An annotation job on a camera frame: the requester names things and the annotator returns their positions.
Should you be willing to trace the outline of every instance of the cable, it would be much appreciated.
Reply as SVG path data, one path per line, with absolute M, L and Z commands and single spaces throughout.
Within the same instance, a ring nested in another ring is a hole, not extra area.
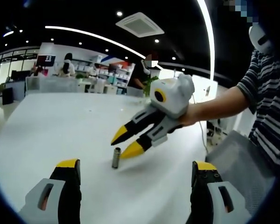
M 205 144 L 205 142 L 204 142 L 203 128 L 202 128 L 202 125 L 201 125 L 201 122 L 200 122 L 200 121 L 199 121 L 199 124 L 200 124 L 201 132 L 202 132 L 202 142 L 203 142 L 204 148 L 205 148 L 205 150 L 206 150 L 206 153 L 208 154 L 208 153 L 209 153 L 209 150 L 207 149 L 206 144 Z

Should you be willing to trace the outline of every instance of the air conditioning vent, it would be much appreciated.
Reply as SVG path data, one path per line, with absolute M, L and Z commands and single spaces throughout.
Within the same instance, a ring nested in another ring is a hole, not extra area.
M 130 15 L 117 22 L 116 26 L 125 29 L 136 37 L 164 34 L 164 31 L 143 13 Z

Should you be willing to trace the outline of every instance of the small cylinder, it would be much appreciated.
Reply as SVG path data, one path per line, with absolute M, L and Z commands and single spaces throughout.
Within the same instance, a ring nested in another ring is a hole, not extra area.
M 118 168 L 120 154 L 121 154 L 121 149 L 118 147 L 115 148 L 113 154 L 113 161 L 112 161 L 112 168 L 114 169 Z

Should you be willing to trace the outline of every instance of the ceiling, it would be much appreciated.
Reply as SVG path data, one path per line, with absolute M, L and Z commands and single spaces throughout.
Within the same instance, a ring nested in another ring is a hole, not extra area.
M 35 46 L 41 42 L 83 47 L 98 52 L 109 49 L 108 54 L 131 62 L 140 58 L 114 44 L 95 37 L 70 31 L 45 29 L 45 26 L 62 26 L 91 32 L 119 42 L 137 52 L 148 55 L 158 53 L 160 62 L 176 63 L 210 70 L 210 49 L 206 26 L 196 0 L 26 0 L 26 6 L 17 5 L 5 19 L 5 26 L 15 31 L 0 38 L 0 51 Z M 230 11 L 222 0 L 205 1 L 211 16 L 215 37 L 215 72 L 236 83 L 249 65 L 252 45 L 248 37 L 250 24 L 237 12 Z M 138 38 L 117 27 L 116 22 L 126 16 L 142 12 L 165 32 L 162 35 Z

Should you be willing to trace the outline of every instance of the led strip light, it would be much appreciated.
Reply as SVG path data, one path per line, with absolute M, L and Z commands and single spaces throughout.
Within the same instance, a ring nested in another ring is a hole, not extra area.
M 210 80 L 214 80 L 214 74 L 215 74 L 215 40 L 214 40 L 214 32 L 213 27 L 211 25 L 210 21 L 210 14 L 207 9 L 207 6 L 205 4 L 204 0 L 197 0 L 199 7 L 201 9 L 204 22 L 207 29 L 207 34 L 209 36 L 209 43 L 210 43 Z
M 3 37 L 6 37 L 6 36 L 11 35 L 11 34 L 13 34 L 13 33 L 14 33 L 13 31 L 10 31 L 10 32 L 4 34 Z
M 121 47 L 121 48 L 123 48 L 123 49 L 126 49 L 126 50 L 128 50 L 128 51 L 134 53 L 135 55 L 137 55 L 137 56 L 139 56 L 139 57 L 145 59 L 145 56 L 142 55 L 142 54 L 140 54 L 139 52 L 137 52 L 137 51 L 135 51 L 135 50 L 133 50 L 133 49 L 131 49 L 131 48 L 128 48 L 127 46 L 122 45 L 121 43 L 118 43 L 118 42 L 116 42 L 116 41 L 110 40 L 110 39 L 108 39 L 108 38 L 105 38 L 105 37 L 100 36 L 100 35 L 97 35 L 97 34 L 89 33 L 89 32 L 86 32 L 86 31 L 79 30 L 79 29 L 67 28 L 67 27 L 46 26 L 45 28 L 46 28 L 46 29 L 61 29 L 61 30 L 67 30 L 67 31 L 71 31 L 71 32 L 76 32 L 76 33 L 80 33 L 80 34 L 85 34 L 85 35 L 93 36 L 93 37 L 99 38 L 99 39 L 101 39 L 101 40 L 107 41 L 107 42 L 109 42 L 109 43 L 115 44 L 115 45 L 117 45 L 117 46 L 119 46 L 119 47 Z M 161 66 L 159 66 L 159 65 L 157 65 L 156 67 L 159 68 L 159 69 L 161 69 L 161 70 L 163 69 L 163 68 L 162 68 Z

